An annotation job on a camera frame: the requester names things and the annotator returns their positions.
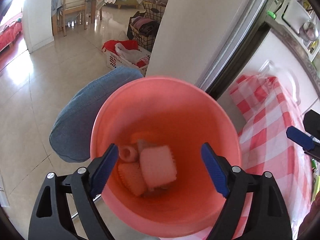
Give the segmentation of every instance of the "silver bolt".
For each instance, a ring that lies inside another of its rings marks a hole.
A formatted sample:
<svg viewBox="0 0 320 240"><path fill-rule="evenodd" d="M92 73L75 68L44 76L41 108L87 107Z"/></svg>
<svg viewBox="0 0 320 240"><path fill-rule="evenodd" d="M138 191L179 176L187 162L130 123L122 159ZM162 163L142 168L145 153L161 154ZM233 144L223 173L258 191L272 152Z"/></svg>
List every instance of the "silver bolt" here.
<svg viewBox="0 0 320 240"><path fill-rule="evenodd" d="M78 169L77 172L78 172L79 174L84 174L86 171L87 171L87 168L81 167L81 168Z"/></svg>
<svg viewBox="0 0 320 240"><path fill-rule="evenodd" d="M266 171L266 172L264 173L264 176L266 176L267 178L272 178L272 173L269 172L269 171Z"/></svg>
<svg viewBox="0 0 320 240"><path fill-rule="evenodd" d="M232 171L235 172L235 173L239 173L241 171L241 168L238 167L238 166L233 166L232 167Z"/></svg>
<svg viewBox="0 0 320 240"><path fill-rule="evenodd" d="M48 173L48 175L47 175L48 179L52 179L53 177L54 177L54 173L53 172Z"/></svg>

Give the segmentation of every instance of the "checkered tablecloth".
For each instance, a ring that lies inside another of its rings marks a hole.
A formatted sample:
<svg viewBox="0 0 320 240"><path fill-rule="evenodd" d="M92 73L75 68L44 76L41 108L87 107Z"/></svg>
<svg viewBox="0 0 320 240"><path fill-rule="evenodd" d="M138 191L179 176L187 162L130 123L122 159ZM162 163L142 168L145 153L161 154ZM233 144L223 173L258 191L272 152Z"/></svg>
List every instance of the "checkered tablecloth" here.
<svg viewBox="0 0 320 240"><path fill-rule="evenodd" d="M296 239L310 209L312 190L310 158L302 147L287 139L285 133L292 125L304 131L298 106L276 77L242 75L229 92L247 121L239 133L242 168L251 174L272 172L284 197L293 239ZM251 200L252 194L247 194L234 238L244 231ZM211 229L179 240L206 239Z"/></svg>

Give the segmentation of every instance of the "countertop edge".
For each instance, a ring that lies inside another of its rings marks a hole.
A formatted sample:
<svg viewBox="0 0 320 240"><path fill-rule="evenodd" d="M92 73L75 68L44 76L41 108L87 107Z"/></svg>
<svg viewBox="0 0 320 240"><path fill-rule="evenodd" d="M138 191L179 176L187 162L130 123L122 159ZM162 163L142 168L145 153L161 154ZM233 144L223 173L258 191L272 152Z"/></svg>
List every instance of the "countertop edge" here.
<svg viewBox="0 0 320 240"><path fill-rule="evenodd" d="M284 26L276 22L269 15L266 17L265 22L270 26L270 31L288 47L299 61L315 88L318 97L320 97L320 78L318 77L316 69L310 62L308 54L305 52L304 48Z"/></svg>

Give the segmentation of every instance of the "orange bucket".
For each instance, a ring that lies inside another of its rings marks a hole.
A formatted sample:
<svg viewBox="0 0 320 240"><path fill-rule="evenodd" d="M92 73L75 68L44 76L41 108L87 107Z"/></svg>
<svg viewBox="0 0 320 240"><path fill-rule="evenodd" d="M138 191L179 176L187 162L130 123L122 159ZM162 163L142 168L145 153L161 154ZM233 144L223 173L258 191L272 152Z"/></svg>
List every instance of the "orange bucket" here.
<svg viewBox="0 0 320 240"><path fill-rule="evenodd" d="M109 208L127 225L157 237L186 236L213 226L225 199L201 160L208 142L231 165L241 164L238 136L224 110L208 94L181 80L147 77L115 91L101 107L91 137L91 159L111 143L130 145L132 137L168 145L177 180L163 194L136 197L113 169L102 192Z"/></svg>

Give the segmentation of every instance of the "yellow object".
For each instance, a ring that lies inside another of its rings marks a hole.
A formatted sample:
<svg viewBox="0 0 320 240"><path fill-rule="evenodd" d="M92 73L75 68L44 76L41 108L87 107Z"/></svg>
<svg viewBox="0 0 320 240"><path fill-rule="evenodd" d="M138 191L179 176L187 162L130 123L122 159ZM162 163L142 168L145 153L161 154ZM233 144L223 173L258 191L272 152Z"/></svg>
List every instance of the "yellow object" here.
<svg viewBox="0 0 320 240"><path fill-rule="evenodd" d="M312 194L311 202L315 201L316 195L318 194L319 191L320 191L320 176L317 176L316 177L315 188L314 188L313 194Z"/></svg>

